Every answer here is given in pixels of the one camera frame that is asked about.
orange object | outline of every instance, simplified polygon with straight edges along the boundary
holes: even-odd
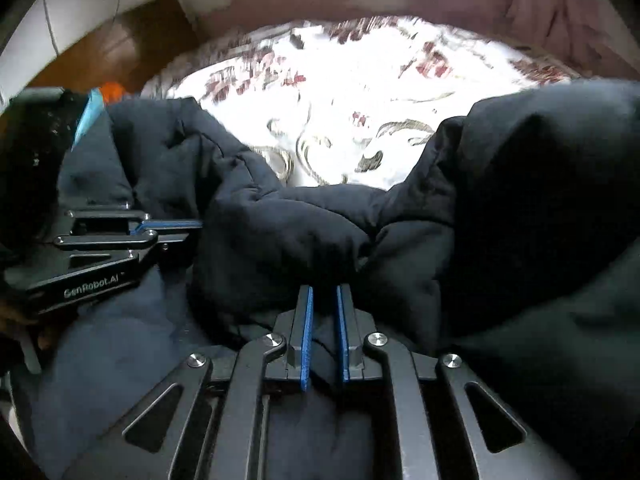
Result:
[[[127,91],[120,83],[107,82],[98,88],[105,104],[121,101],[127,95]]]

screw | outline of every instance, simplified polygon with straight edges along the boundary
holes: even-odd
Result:
[[[282,343],[282,336],[280,334],[267,334],[263,336],[262,342],[267,346],[276,347]]]
[[[367,340],[373,346],[384,346],[386,345],[386,342],[389,341],[388,337],[384,335],[382,332],[374,332],[369,334],[369,336],[367,337]]]
[[[462,357],[457,354],[447,354],[442,358],[442,364],[447,368],[460,368],[462,366]]]
[[[202,354],[191,354],[189,357],[187,357],[187,364],[191,368],[200,368],[201,366],[204,366],[204,363],[206,362],[207,358]]]

white patterned fabric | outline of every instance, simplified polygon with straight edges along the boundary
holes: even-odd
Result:
[[[523,50],[532,52],[419,18],[291,23],[206,44],[143,96],[194,97],[290,186],[388,189],[440,121],[480,99],[578,77]]]

black fabric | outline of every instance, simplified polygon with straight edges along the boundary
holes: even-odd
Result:
[[[479,102],[443,121],[388,192],[282,187],[193,100],[112,105],[67,154],[60,202],[202,218],[193,279],[168,296],[151,271],[22,381],[34,456],[58,478],[201,331],[235,345],[292,308],[300,284],[350,282],[385,330],[429,354],[456,348],[585,478],[604,478],[640,413],[639,104],[640,86],[609,81]],[[332,387],[319,311],[314,389],[274,407],[268,478],[374,478],[370,416]],[[94,394],[114,384],[113,403]]]

dark clothing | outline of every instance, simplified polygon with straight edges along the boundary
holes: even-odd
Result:
[[[348,282],[386,330],[430,355],[456,348],[602,478],[640,413],[638,110],[627,82],[488,99],[443,121],[385,192],[282,187],[193,100],[111,105],[67,154],[60,202],[204,228],[192,274],[151,270],[83,312],[42,378],[18,377],[37,462],[59,478],[190,349],[265,333],[303,283]],[[337,407],[328,313],[314,338],[316,388],[274,407],[268,478],[370,479],[370,418]]]

